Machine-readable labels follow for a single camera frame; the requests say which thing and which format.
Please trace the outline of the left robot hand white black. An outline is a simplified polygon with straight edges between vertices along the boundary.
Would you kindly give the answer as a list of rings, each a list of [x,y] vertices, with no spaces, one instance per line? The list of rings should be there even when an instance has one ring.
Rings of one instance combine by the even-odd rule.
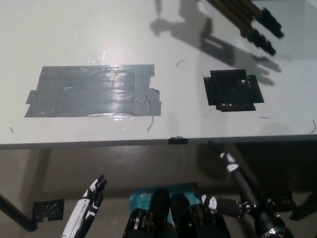
[[[62,238],[84,238],[101,206],[103,190],[107,183],[101,175],[89,186],[78,200],[62,233]]]

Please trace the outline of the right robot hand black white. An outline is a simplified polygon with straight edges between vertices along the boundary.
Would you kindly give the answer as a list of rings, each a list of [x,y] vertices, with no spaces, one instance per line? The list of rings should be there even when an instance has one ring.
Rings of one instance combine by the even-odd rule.
[[[245,213],[249,213],[255,221],[258,236],[275,229],[274,216],[266,209],[253,182],[239,163],[228,152],[220,153],[219,158],[226,163],[226,170],[239,189],[241,202],[210,194],[199,194],[198,199],[201,203],[212,211],[234,218],[240,218]]]

